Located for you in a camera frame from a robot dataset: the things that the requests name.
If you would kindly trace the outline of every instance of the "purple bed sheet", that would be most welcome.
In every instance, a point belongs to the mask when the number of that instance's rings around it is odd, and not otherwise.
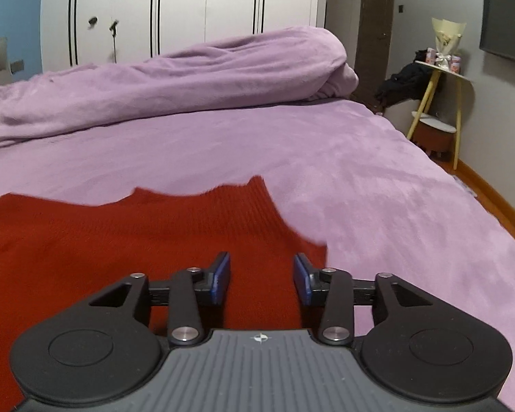
[[[499,329],[514,351],[515,241],[382,117],[347,100],[138,119],[0,149],[0,195],[102,204],[262,175],[281,215],[356,278],[388,271]],[[356,318],[357,332],[372,326]]]

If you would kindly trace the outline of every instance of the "wall-mounted tv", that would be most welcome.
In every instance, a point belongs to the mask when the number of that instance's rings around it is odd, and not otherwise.
[[[515,60],[515,0],[484,0],[481,49]]]

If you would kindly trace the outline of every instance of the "red knit sweater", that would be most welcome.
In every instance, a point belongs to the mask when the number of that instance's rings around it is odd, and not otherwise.
[[[282,220],[260,177],[195,196],[136,189],[103,206],[78,206],[22,195],[0,198],[0,412],[22,395],[9,371],[15,338],[58,311],[132,272],[151,280],[231,253],[225,326],[300,327],[292,258],[318,266],[325,246]],[[166,309],[151,327],[163,328]]]

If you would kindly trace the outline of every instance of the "metal screw head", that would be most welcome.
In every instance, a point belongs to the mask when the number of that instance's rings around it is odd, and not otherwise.
[[[179,327],[172,331],[172,336],[178,341],[192,341],[198,338],[198,330],[193,327]]]
[[[344,327],[328,327],[324,329],[322,335],[329,341],[343,341],[346,340],[351,333]]]

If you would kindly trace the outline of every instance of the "gray ribbed plate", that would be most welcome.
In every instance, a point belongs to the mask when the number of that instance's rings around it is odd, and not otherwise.
[[[60,412],[26,402],[23,412]],[[217,330],[204,344],[173,350],[141,389],[77,412],[439,412],[368,379],[352,353],[313,341],[306,330]],[[494,399],[451,412],[507,412]]]

